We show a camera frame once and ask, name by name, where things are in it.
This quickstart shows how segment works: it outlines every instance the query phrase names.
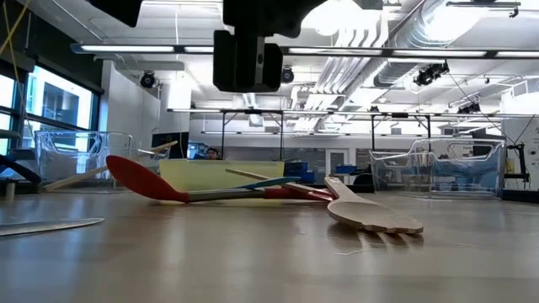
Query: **black camera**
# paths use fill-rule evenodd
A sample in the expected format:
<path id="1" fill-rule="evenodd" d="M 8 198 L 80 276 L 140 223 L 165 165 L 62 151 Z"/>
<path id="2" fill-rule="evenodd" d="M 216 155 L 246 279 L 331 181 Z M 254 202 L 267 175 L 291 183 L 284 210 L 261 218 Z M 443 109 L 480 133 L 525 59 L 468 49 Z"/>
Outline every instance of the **black camera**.
<path id="1" fill-rule="evenodd" d="M 154 71 L 144 71 L 144 75 L 141 77 L 141 86 L 143 88 L 155 88 L 157 86 Z"/>
<path id="2" fill-rule="evenodd" d="M 283 71 L 280 74 L 280 82 L 284 84 L 294 82 L 294 72 L 292 71 L 291 67 L 289 66 L 283 67 Z"/>

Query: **wooden table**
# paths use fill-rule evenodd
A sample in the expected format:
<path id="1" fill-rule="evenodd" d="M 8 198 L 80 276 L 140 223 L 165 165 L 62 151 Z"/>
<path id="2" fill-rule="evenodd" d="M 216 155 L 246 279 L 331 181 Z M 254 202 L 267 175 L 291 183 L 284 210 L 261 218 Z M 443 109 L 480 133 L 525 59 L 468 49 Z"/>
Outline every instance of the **wooden table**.
<path id="1" fill-rule="evenodd" d="M 3 222 L 106 222 L 1 238 L 0 302 L 538 301 L 538 206 L 364 196 L 419 219 L 425 233 L 358 233 L 315 206 L 18 197 L 0 206 Z"/>

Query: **red spatula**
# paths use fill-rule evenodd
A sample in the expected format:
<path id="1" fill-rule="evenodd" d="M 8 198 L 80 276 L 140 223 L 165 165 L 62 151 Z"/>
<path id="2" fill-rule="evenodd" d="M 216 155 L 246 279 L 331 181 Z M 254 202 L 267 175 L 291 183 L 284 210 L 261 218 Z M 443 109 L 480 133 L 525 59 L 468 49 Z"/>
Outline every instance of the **red spatula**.
<path id="1" fill-rule="evenodd" d="M 151 199 L 175 200 L 185 203 L 215 199 L 309 199 L 330 201 L 289 189 L 220 189 L 183 193 L 174 189 L 157 174 L 124 157 L 107 156 L 110 173 L 128 189 Z"/>

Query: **cable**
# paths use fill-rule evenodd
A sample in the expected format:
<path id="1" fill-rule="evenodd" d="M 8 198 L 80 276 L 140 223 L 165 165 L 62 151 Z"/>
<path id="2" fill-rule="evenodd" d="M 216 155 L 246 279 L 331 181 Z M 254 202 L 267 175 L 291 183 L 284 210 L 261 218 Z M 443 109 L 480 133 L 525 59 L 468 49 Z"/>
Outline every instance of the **cable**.
<path id="1" fill-rule="evenodd" d="M 26 0 L 26 3 L 24 4 L 23 6 L 23 11 L 20 12 L 20 15 L 17 17 L 17 20 L 15 21 L 15 23 L 13 24 L 13 28 L 11 30 L 9 30 L 9 26 L 8 26 L 8 37 L 6 38 L 6 40 L 2 43 L 2 46 L 0 46 L 0 55 L 3 53 L 3 50 L 6 48 L 6 46 L 8 45 L 8 42 L 11 41 L 11 37 L 13 36 L 13 34 L 15 33 L 15 30 L 17 30 L 19 24 L 20 24 L 20 21 L 23 19 L 24 17 L 24 13 L 26 13 L 26 10 L 28 9 L 28 6 L 29 4 L 32 2 L 32 0 Z"/>
<path id="2" fill-rule="evenodd" d="M 453 82 L 456 84 L 456 86 L 458 87 L 458 89 L 461 90 L 461 92 L 464 94 L 464 96 L 468 99 L 468 101 L 470 102 L 473 102 L 470 97 L 468 97 L 467 93 L 464 92 L 464 90 L 461 88 L 461 85 L 455 80 L 455 78 L 448 72 L 447 73 L 449 75 L 449 77 L 451 77 L 451 79 L 453 80 Z M 488 116 L 482 112 L 482 111 L 479 111 L 479 113 L 481 113 L 483 115 L 483 117 L 488 120 L 488 122 L 492 123 L 492 125 L 494 125 L 494 127 L 496 127 L 500 133 L 502 133 L 502 135 L 504 135 L 509 141 L 511 141 L 513 143 L 513 145 L 515 146 L 516 145 L 516 142 L 513 141 L 509 136 L 507 136 L 507 134 L 505 134 L 501 128 L 499 128 L 491 119 L 488 118 Z M 522 130 L 522 132 L 520 133 L 520 135 L 518 136 L 518 138 L 516 138 L 516 141 L 518 141 L 520 139 L 520 137 L 522 135 L 524 135 L 524 133 L 526 132 L 526 130 L 528 129 L 528 126 L 530 126 L 530 123 L 533 121 L 533 119 L 536 117 L 536 114 L 533 114 L 532 117 L 530 118 L 530 120 L 528 121 L 528 124 L 526 125 L 526 127 L 524 127 L 524 130 Z M 518 152 L 516 152 L 516 150 L 514 149 L 513 152 L 515 152 L 515 155 L 517 157 L 517 159 L 520 159 L 520 155 Z M 530 171 L 528 170 L 528 167 L 525 165 L 525 173 L 530 173 Z"/>
<path id="3" fill-rule="evenodd" d="M 19 91 L 19 96 L 20 96 L 20 99 L 21 99 L 21 105 L 22 105 L 22 110 L 23 110 L 23 114 L 22 114 L 22 116 L 23 116 L 23 124 L 26 121 L 26 123 L 28 124 L 28 129 L 30 131 L 30 135 L 32 136 L 32 140 L 34 141 L 35 144 L 37 144 L 37 141 L 35 140 L 35 133 L 32 130 L 32 124 L 28 120 L 28 113 L 26 112 L 26 98 L 24 96 L 23 89 L 21 88 L 21 82 L 20 82 L 20 79 L 19 79 L 19 71 L 17 70 L 17 60 L 15 59 L 15 51 L 13 50 L 13 42 L 11 41 L 11 36 L 9 35 L 9 33 L 11 31 L 9 29 L 8 7 L 6 6 L 6 3 L 4 3 L 2 6 L 3 6 L 3 17 L 4 17 L 4 20 L 5 20 L 5 23 L 6 23 L 6 30 L 8 32 L 8 40 L 7 40 L 7 42 L 8 42 L 8 45 L 9 45 L 9 52 L 11 53 L 11 61 L 13 61 L 13 71 L 15 73 L 16 86 L 17 86 L 17 89 Z"/>
<path id="4" fill-rule="evenodd" d="M 468 97 L 468 94 L 461 88 L 461 85 L 455 80 L 455 78 L 454 78 L 449 72 L 448 72 L 447 74 L 449 75 L 449 77 L 451 77 L 451 79 L 452 79 L 453 82 L 456 84 L 456 86 L 458 87 L 458 89 L 461 90 L 462 94 L 464 94 L 464 97 L 466 97 L 466 99 L 468 99 L 468 101 L 474 103 L 474 101 L 472 101 L 472 100 L 470 99 L 470 97 Z M 513 145 L 516 145 L 515 142 L 514 142 L 509 136 L 507 136 L 507 135 L 502 131 L 502 129 L 499 128 L 499 127 L 498 127 L 498 126 L 497 126 L 491 119 L 489 119 L 488 116 L 487 116 L 484 112 L 479 111 L 479 113 L 481 113 L 481 114 L 483 115 L 483 117 L 484 117 L 486 120 L 488 120 L 488 122 L 492 123 L 492 125 L 494 125 L 494 127 L 496 127 L 496 128 L 499 130 L 499 132 L 502 133 L 502 135 L 504 135 L 507 139 L 509 139 L 509 140 L 513 143 Z"/>
<path id="5" fill-rule="evenodd" d="M 524 133 L 526 132 L 526 130 L 528 129 L 528 126 L 530 126 L 530 123 L 533 121 L 533 119 L 536 117 L 535 114 L 533 114 L 530 118 L 530 120 L 528 121 L 528 124 L 526 125 L 526 127 L 524 128 L 524 130 L 522 130 L 522 132 L 520 133 L 520 135 L 516 138 L 516 142 L 519 141 L 519 139 L 522 137 L 522 135 L 524 135 Z"/>

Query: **slotted wooden spatula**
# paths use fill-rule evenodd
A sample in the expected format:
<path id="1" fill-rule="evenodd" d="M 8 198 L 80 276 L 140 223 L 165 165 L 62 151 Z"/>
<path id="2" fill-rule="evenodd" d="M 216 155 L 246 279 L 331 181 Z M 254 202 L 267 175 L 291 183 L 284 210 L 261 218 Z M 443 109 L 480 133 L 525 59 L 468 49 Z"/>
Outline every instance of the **slotted wooden spatula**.
<path id="1" fill-rule="evenodd" d="M 405 234 L 423 232 L 423 224 L 419 221 L 359 197 L 338 178 L 326 177 L 324 181 L 337 197 L 328 204 L 328 213 L 335 220 L 366 231 Z"/>

